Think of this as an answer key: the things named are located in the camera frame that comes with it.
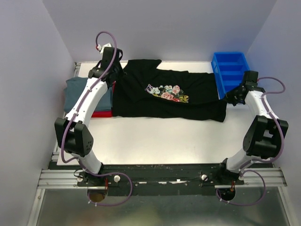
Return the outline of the black floral print t-shirt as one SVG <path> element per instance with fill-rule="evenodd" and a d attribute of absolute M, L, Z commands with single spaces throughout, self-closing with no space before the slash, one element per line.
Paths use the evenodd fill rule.
<path fill-rule="evenodd" d="M 227 103 L 213 73 L 161 70 L 161 60 L 129 60 L 114 86 L 114 117 L 185 118 L 224 122 Z"/>

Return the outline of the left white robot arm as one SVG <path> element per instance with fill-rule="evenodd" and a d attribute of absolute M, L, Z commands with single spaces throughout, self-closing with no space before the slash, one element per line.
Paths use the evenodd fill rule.
<path fill-rule="evenodd" d="M 61 149 L 63 163 L 76 160 L 82 169 L 89 172 L 88 180 L 94 186 L 104 182 L 103 164 L 92 148 L 94 139 L 88 126 L 101 98 L 117 78 L 124 75 L 120 60 L 121 49 L 105 47 L 101 61 L 89 73 L 84 89 L 74 107 L 64 118 L 55 121 L 55 134 Z"/>

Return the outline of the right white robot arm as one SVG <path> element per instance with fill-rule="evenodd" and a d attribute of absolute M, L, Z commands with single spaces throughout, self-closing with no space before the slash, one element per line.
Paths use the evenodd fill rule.
<path fill-rule="evenodd" d="M 272 163 L 283 152 L 289 124 L 273 112 L 267 100 L 269 93 L 259 87 L 259 80 L 258 72 L 246 71 L 240 85 L 224 97 L 233 106 L 247 105 L 254 119 L 244 136 L 242 148 L 220 164 L 216 178 L 223 185 L 242 175 L 252 164 Z"/>

